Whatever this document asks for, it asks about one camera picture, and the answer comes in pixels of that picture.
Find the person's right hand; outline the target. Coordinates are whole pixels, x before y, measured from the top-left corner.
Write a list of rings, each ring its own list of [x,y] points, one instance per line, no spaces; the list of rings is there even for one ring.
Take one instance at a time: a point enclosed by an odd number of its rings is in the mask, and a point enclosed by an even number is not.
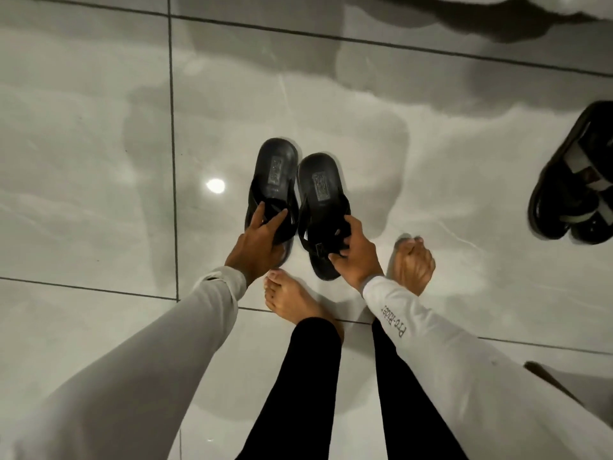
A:
[[[367,283],[384,275],[380,265],[376,247],[365,236],[360,220],[352,215],[345,215],[351,234],[344,239],[346,248],[340,252],[349,252],[349,263],[345,267],[334,267],[348,285],[363,294]]]

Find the person's left hand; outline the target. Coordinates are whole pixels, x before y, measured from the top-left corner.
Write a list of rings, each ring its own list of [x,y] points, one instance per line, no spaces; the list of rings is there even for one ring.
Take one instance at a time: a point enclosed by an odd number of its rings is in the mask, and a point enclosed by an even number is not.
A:
[[[247,287],[278,267],[285,255],[283,245],[274,243],[275,236],[266,234],[264,214],[265,203],[261,202],[225,262],[225,266],[243,274]]]

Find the black flip-flop sandal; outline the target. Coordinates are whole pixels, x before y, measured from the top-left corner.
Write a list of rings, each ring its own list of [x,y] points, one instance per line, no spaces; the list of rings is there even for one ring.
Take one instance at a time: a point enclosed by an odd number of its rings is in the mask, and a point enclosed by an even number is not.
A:
[[[346,249],[345,239],[351,234],[345,219],[351,208],[337,163],[326,153],[306,156],[297,169],[297,185],[300,196],[297,235],[316,276],[333,281],[340,274],[329,255],[339,255]]]
[[[250,225],[261,202],[265,203],[264,223],[287,210],[287,216],[276,230],[273,239],[273,245],[282,246],[284,252],[276,268],[287,262],[297,232],[299,204],[295,194],[295,182],[298,164],[298,151],[289,140],[269,138],[260,147],[249,187],[245,227]]]

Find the person's left forearm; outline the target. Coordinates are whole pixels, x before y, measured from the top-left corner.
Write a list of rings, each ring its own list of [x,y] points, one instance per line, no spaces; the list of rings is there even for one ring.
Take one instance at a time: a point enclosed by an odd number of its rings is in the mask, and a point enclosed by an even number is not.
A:
[[[247,287],[239,270],[212,270],[52,392],[0,442],[0,460],[167,460]]]

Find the person's right forearm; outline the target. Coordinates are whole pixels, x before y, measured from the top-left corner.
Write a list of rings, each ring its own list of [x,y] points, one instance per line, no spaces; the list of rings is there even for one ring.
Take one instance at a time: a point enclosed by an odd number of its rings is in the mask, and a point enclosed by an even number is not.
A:
[[[383,277],[366,305],[469,460],[613,460],[613,429]]]

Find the person's left foot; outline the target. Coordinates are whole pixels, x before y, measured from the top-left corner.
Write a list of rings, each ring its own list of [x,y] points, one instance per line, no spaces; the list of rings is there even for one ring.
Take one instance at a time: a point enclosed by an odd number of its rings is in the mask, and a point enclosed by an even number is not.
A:
[[[334,325],[341,342],[344,342],[344,327],[336,317],[316,300],[296,279],[284,270],[271,270],[264,278],[266,306],[279,317],[298,325],[308,318],[325,319]]]

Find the person's foot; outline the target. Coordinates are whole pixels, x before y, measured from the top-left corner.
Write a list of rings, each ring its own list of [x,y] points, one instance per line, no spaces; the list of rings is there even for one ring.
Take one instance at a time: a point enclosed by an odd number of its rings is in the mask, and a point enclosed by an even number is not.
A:
[[[341,342],[344,342],[344,327],[336,317],[316,300],[296,279],[284,270],[271,270],[264,278],[266,306],[279,317],[298,325],[308,318],[325,319],[334,325]]]
[[[421,237],[404,236],[394,245],[386,277],[421,296],[430,283],[436,263]]]

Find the person's right foot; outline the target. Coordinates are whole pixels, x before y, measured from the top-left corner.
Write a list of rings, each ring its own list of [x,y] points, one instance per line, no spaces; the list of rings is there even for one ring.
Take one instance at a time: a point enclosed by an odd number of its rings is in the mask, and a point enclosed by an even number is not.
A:
[[[421,237],[404,236],[394,245],[386,277],[421,296],[430,283],[436,263]]]

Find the person's left leg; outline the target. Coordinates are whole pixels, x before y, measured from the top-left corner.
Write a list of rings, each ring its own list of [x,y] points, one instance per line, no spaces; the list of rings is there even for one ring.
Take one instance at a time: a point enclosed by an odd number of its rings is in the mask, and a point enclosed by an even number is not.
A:
[[[278,377],[236,460],[328,460],[341,337],[324,318],[294,328]]]

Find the person's leg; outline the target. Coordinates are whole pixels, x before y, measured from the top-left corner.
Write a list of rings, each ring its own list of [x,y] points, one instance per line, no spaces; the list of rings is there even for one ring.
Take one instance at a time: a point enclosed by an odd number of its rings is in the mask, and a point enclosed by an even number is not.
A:
[[[375,368],[388,460],[468,460],[378,319]]]
[[[236,460],[328,460],[341,337],[324,318],[294,328],[278,377]]]

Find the person's right leg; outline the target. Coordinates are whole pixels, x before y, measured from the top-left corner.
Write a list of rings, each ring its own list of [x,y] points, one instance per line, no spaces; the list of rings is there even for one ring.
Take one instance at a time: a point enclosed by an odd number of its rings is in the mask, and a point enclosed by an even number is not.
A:
[[[388,460],[468,460],[378,319],[375,368]]]

